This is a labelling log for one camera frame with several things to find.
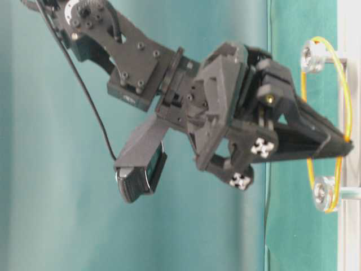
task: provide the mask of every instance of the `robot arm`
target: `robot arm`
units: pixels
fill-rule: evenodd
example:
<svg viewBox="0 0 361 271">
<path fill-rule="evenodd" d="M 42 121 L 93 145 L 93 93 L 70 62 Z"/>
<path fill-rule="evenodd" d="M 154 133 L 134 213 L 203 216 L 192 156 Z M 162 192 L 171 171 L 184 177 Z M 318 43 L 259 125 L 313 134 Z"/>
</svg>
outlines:
<svg viewBox="0 0 361 271">
<path fill-rule="evenodd" d="M 253 182 L 252 163 L 345 156 L 353 147 L 296 96 L 289 69 L 262 50 L 226 42 L 199 63 L 147 38 L 107 0 L 41 4 L 63 45 L 109 74 L 108 94 L 143 111 L 160 95 L 115 161 L 127 202 L 155 192 L 169 128 L 188 136 L 200 171 L 241 190 Z M 224 139 L 228 157 L 217 154 Z"/>
</svg>

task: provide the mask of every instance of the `wire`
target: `wire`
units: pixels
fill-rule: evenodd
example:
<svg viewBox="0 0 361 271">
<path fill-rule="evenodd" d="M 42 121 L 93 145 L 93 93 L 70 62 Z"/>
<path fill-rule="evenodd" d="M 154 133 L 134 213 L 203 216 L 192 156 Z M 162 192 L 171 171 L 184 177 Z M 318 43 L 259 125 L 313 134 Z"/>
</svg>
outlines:
<svg viewBox="0 0 361 271">
<path fill-rule="evenodd" d="M 36 4 L 37 4 L 37 6 L 38 6 L 38 9 L 39 9 L 39 12 L 40 12 L 41 16 L 43 17 L 43 19 L 44 19 L 44 21 L 45 21 L 45 23 L 46 23 L 46 26 L 48 27 L 49 31 L 51 32 L 52 36 L 54 37 L 56 43 L 59 45 L 61 51 L 63 52 L 63 54 L 65 55 L 65 58 L 67 59 L 67 62 L 69 63 L 69 65 L 70 65 L 72 71 L 74 72 L 77 80 L 79 81 L 79 83 L 80 83 L 80 85 L 81 85 L 81 87 L 82 87 L 82 89 L 83 89 L 83 91 L 84 91 L 84 94 L 85 94 L 87 100 L 89 101 L 91 108 L 92 108 L 93 111 L 94 111 L 94 114 L 95 114 L 95 116 L 96 116 L 96 119 L 98 120 L 98 123 L 99 123 L 99 125 L 100 125 L 100 128 L 102 129 L 102 132 L 103 132 L 103 135 L 104 135 L 104 139 L 105 139 L 105 142 L 106 142 L 106 144 L 107 144 L 109 153 L 110 153 L 112 159 L 113 159 L 113 160 L 116 160 L 116 156 L 114 155 L 114 152 L 113 152 L 113 150 L 112 150 L 112 146 L 111 146 L 111 144 L 110 144 L 107 131 L 106 131 L 106 129 L 105 129 L 105 126 L 104 126 L 104 124 L 103 124 L 102 119 L 101 119 L 100 116 L 99 116 L 98 110 L 97 110 L 96 107 L 95 107 L 95 104 L 94 104 L 94 102 L 93 102 L 93 99 L 92 99 L 91 96 L 90 96 L 89 91 L 87 90 L 87 88 L 86 88 L 86 86 L 85 86 L 85 84 L 84 84 L 84 82 L 83 82 L 83 80 L 82 80 L 82 78 L 81 78 L 81 76 L 80 76 L 77 68 L 75 67 L 75 65 L 74 65 L 74 63 L 73 63 L 70 55 L 68 54 L 67 50 L 65 49 L 64 45 L 62 44 L 62 42 L 60 41 L 58 35 L 56 34 L 54 28 L 52 27 L 51 22 L 50 22 L 49 18 L 47 17 L 46 13 L 45 13 L 45 10 L 44 10 L 43 5 L 39 2 L 39 0 L 35 0 L 35 2 L 36 2 Z"/>
<path fill-rule="evenodd" d="M 346 75 L 344 69 L 342 67 L 339 58 L 337 57 L 334 48 L 325 38 L 314 37 L 312 38 L 312 41 L 316 43 L 324 44 L 327 50 L 331 53 L 334 66 L 336 67 L 338 76 L 341 80 L 342 87 L 344 89 L 344 98 L 345 98 L 345 106 L 346 106 L 346 125 L 345 125 L 344 138 L 346 142 L 350 142 L 350 137 L 352 132 L 352 102 L 351 102 L 351 94 L 350 94 L 349 86 L 346 81 Z M 302 95 L 302 99 L 305 102 L 307 102 L 307 79 L 306 79 L 306 74 L 304 72 L 301 72 L 301 95 Z M 314 175 L 314 166 L 311 158 L 307 160 L 307 168 L 309 172 L 310 186 L 311 189 L 313 190 L 315 183 L 315 175 Z M 336 159 L 336 166 L 334 173 L 334 178 L 335 178 L 334 193 L 332 196 L 331 206 L 328 208 L 328 210 L 326 210 L 326 213 L 331 213 L 337 206 L 339 200 L 339 194 L 340 194 L 341 169 L 342 169 L 342 157 L 338 157 Z"/>
</svg>

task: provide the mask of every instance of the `yellow rubber band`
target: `yellow rubber band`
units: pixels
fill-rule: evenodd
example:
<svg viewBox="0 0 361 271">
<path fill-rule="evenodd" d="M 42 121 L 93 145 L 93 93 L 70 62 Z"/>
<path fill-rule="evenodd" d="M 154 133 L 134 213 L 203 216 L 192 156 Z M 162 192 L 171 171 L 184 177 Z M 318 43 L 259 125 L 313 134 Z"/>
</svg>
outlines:
<svg viewBox="0 0 361 271">
<path fill-rule="evenodd" d="M 337 54 L 332 47 L 332 45 L 323 37 L 314 37 L 312 39 L 316 43 L 322 43 L 326 47 L 326 49 L 331 53 L 334 66 L 336 67 L 338 76 L 341 80 L 342 87 L 344 89 L 344 98 L 345 98 L 345 106 L 346 106 L 346 124 L 345 124 L 345 141 L 350 142 L 351 132 L 352 132 L 352 102 L 351 102 L 351 94 L 349 90 L 349 86 L 346 81 L 346 75 L 344 72 L 344 68 L 337 57 Z M 306 73 L 301 72 L 301 97 L 307 102 L 307 76 Z M 315 175 L 314 175 L 314 166 L 311 158 L 307 160 L 307 168 L 309 172 L 309 180 L 310 186 L 313 190 L 315 184 Z M 342 169 L 342 157 L 338 157 L 336 159 L 335 173 L 334 173 L 334 194 L 332 197 L 332 203 L 326 213 L 332 212 L 337 206 L 339 193 L 340 193 L 340 180 L 341 180 L 341 169 Z"/>
</svg>

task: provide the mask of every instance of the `black cable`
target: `black cable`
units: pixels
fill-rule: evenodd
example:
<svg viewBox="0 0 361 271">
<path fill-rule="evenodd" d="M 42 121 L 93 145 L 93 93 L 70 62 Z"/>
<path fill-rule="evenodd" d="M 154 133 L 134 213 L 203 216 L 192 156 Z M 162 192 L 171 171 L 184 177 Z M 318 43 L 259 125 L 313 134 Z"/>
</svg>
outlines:
<svg viewBox="0 0 361 271">
<path fill-rule="evenodd" d="M 67 52 L 67 50 L 65 49 L 64 45 L 63 45 L 62 42 L 59 40 L 59 37 L 58 37 L 58 35 L 56 34 L 54 28 L 52 27 L 51 22 L 50 22 L 49 18 L 47 17 L 46 13 L 45 13 L 44 7 L 42 6 L 42 4 L 40 4 L 39 0 L 35 0 L 35 2 L 36 2 L 36 4 L 37 4 L 37 7 L 38 7 L 38 9 L 39 9 L 39 12 L 40 12 L 41 16 L 43 17 L 43 19 L 44 19 L 44 21 L 45 21 L 45 23 L 46 23 L 46 26 L 48 27 L 48 29 L 49 29 L 49 31 L 51 32 L 52 36 L 55 38 L 56 43 L 59 45 L 61 51 L 63 52 L 63 54 L 65 55 L 65 58 L 66 58 L 67 61 L 68 61 L 70 67 L 72 68 L 72 71 L 74 72 L 77 80 L 79 81 L 79 83 L 80 83 L 80 85 L 81 85 L 81 87 L 82 87 L 82 89 L 83 89 L 83 91 L 84 91 L 84 93 L 85 93 L 85 95 L 86 95 L 86 98 L 88 99 L 88 101 L 89 101 L 89 103 L 90 103 L 90 105 L 91 105 L 91 108 L 93 109 L 94 114 L 95 114 L 95 116 L 96 116 L 96 118 L 97 118 L 97 120 L 98 120 L 98 123 L 99 123 L 99 125 L 100 125 L 100 127 L 101 127 L 101 129 L 102 129 L 102 132 L 103 132 L 103 135 L 104 135 L 104 139 L 105 139 L 105 142 L 106 142 L 106 144 L 107 144 L 109 153 L 110 153 L 111 157 L 113 158 L 113 160 L 116 160 L 117 158 L 116 158 L 116 156 L 114 155 L 114 152 L 113 152 L 113 150 L 112 150 L 112 146 L 111 146 L 111 144 L 110 144 L 110 142 L 109 142 L 109 138 L 108 138 L 107 131 L 106 131 L 105 127 L 104 127 L 104 124 L 103 124 L 102 119 L 101 119 L 100 116 L 99 116 L 98 110 L 96 109 L 95 104 L 94 104 L 93 100 L 91 99 L 91 96 L 90 96 L 89 91 L 87 90 L 87 88 L 86 88 L 86 86 L 85 86 L 85 84 L 84 84 L 84 82 L 83 82 L 83 80 L 82 80 L 82 78 L 81 78 L 81 76 L 80 76 L 77 68 L 75 67 L 75 65 L 74 65 L 74 63 L 73 63 L 70 55 L 68 54 L 68 52 Z"/>
</svg>

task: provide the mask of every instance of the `teal fabric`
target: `teal fabric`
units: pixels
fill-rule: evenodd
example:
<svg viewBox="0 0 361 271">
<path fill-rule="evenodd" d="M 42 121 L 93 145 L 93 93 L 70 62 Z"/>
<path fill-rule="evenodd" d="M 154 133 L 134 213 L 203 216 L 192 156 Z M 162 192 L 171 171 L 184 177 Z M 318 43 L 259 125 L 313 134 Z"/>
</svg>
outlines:
<svg viewBox="0 0 361 271">
<path fill-rule="evenodd" d="M 272 0 L 271 40 L 275 60 L 288 66 L 300 94 L 300 52 L 306 40 L 323 36 L 337 48 L 336 0 Z M 337 75 L 332 65 L 308 77 L 309 103 L 337 125 Z M 316 176 L 332 176 L 334 159 L 315 163 Z M 337 215 L 318 212 L 306 161 L 270 166 L 266 245 L 269 270 L 337 269 Z"/>
<path fill-rule="evenodd" d="M 267 46 L 266 3 L 112 0 L 148 36 L 204 59 L 223 41 Z M 263 270 L 265 170 L 247 193 L 196 170 L 170 131 L 157 193 L 125 204 L 80 86 L 44 22 L 19 1 L 0 17 L 0 270 Z M 116 151 L 146 115 L 76 63 Z"/>
</svg>

